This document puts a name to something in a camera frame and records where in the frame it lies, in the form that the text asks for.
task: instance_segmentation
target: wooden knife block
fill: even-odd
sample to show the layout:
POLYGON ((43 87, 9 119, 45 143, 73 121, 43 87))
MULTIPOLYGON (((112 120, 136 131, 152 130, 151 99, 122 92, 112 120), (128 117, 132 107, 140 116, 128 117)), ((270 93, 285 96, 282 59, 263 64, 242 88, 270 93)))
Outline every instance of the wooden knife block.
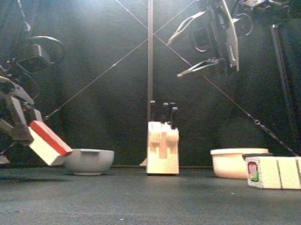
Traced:
POLYGON ((148 123, 147 173, 179 174, 179 130, 159 122, 148 123))

